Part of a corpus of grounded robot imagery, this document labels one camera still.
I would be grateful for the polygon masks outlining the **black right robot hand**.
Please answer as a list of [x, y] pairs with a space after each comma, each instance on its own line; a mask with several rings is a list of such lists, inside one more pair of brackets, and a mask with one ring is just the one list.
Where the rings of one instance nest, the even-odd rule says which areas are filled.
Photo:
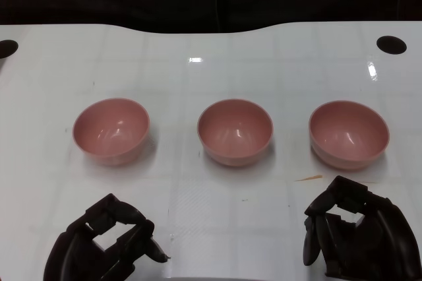
[[306, 209], [303, 263], [324, 257], [343, 280], [420, 280], [417, 240], [402, 211], [368, 187], [337, 176]]

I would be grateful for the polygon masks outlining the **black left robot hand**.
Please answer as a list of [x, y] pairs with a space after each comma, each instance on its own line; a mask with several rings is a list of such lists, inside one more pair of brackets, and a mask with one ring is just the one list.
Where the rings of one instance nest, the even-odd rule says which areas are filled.
[[[94, 238], [116, 223], [133, 227], [107, 249]], [[157, 263], [169, 260], [153, 239], [154, 223], [132, 205], [108, 194], [57, 238], [44, 269], [44, 280], [126, 280], [135, 261], [146, 255]]]

